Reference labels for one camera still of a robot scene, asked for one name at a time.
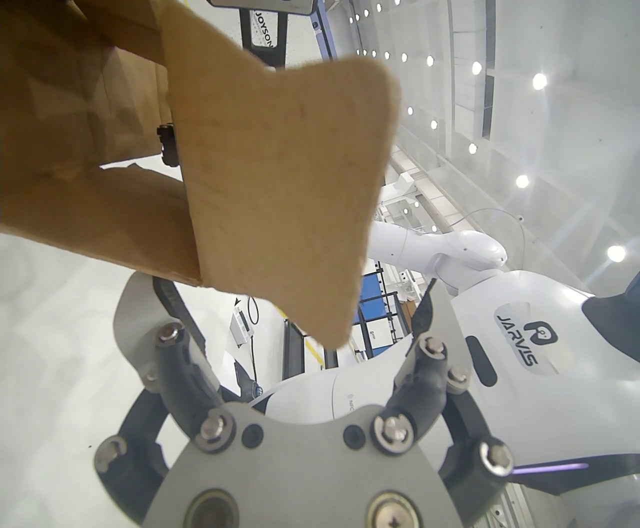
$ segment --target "white robot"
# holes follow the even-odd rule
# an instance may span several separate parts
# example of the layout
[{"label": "white robot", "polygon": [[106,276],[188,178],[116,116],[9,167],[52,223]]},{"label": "white robot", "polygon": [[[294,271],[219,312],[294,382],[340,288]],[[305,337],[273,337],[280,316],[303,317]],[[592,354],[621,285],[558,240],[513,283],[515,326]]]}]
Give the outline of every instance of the white robot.
[{"label": "white robot", "polygon": [[[437,278],[456,296],[473,365],[453,376],[511,448],[512,481],[561,495],[581,527],[640,527],[640,275],[625,294],[599,299],[536,273],[503,273],[504,248],[480,232],[383,222],[371,227],[368,256]],[[268,399],[267,416],[302,423],[382,404],[410,342],[297,376],[257,402]],[[438,468],[450,444],[440,419],[420,447]]]}]

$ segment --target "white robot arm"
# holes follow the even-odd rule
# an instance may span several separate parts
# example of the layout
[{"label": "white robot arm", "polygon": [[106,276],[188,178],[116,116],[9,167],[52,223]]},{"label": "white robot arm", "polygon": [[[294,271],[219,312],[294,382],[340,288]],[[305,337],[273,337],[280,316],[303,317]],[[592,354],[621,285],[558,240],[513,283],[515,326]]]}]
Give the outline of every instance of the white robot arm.
[{"label": "white robot arm", "polygon": [[399,269],[440,279],[457,295],[495,275],[507,261],[502,245],[478,231],[423,234],[375,221],[369,231],[367,256]]}]

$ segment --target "brown cardboard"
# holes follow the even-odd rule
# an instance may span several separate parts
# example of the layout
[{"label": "brown cardboard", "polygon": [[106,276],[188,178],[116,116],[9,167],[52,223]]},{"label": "brown cardboard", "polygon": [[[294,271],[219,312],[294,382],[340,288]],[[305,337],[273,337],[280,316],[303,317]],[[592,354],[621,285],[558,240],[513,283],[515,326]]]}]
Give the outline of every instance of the brown cardboard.
[{"label": "brown cardboard", "polygon": [[180,3],[157,14],[203,283],[269,299],[324,346],[343,345],[395,82],[360,59],[271,72]]},{"label": "brown cardboard", "polygon": [[151,275],[198,285],[184,185],[145,170],[86,169],[3,184],[3,230]]},{"label": "brown cardboard", "polygon": [[76,0],[76,5],[112,44],[164,65],[162,36],[148,0]]},{"label": "brown cardboard", "polygon": [[[269,72],[173,0],[156,11],[160,52],[150,5],[81,0],[83,15],[0,4],[0,229],[266,298],[339,347],[395,131],[395,82],[367,60]],[[164,68],[113,43],[168,66],[184,186],[135,166],[98,169],[159,152],[156,127],[170,116]]]},{"label": "brown cardboard", "polygon": [[[197,282],[180,182],[151,183],[139,168],[103,180],[97,169],[159,152],[156,128],[170,120],[166,70],[115,49],[62,2],[3,1],[0,52],[1,230]],[[179,227],[165,203],[176,193]],[[160,226],[186,232],[182,257],[150,254],[143,241]]]}]

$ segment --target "ceiling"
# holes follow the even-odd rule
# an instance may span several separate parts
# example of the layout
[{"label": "ceiling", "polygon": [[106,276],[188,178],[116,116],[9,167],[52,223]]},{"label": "ceiling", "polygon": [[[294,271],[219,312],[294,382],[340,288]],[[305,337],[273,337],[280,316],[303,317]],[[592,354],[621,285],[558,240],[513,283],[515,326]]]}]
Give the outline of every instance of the ceiling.
[{"label": "ceiling", "polygon": [[[510,215],[471,219],[514,261],[524,249],[526,269],[600,295],[624,290],[640,271],[640,3],[395,1],[378,12],[378,0],[341,0],[329,20],[340,55],[376,51],[399,79],[396,144],[461,211],[522,215],[524,248]],[[623,262],[607,258],[615,244]]]}]

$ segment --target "ceiling light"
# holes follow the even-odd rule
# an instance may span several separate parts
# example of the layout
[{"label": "ceiling light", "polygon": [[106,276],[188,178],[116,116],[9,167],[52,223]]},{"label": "ceiling light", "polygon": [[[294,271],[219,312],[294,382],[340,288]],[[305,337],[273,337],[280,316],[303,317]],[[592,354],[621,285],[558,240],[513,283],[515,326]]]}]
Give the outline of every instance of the ceiling light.
[{"label": "ceiling light", "polygon": [[526,174],[521,174],[516,178],[516,186],[520,189],[524,189],[529,185],[529,177]]},{"label": "ceiling light", "polygon": [[624,246],[611,246],[607,250],[607,256],[613,260],[613,262],[622,262],[627,256],[627,250]]},{"label": "ceiling light", "polygon": [[542,90],[547,85],[547,76],[545,74],[536,74],[533,77],[534,90]]}]

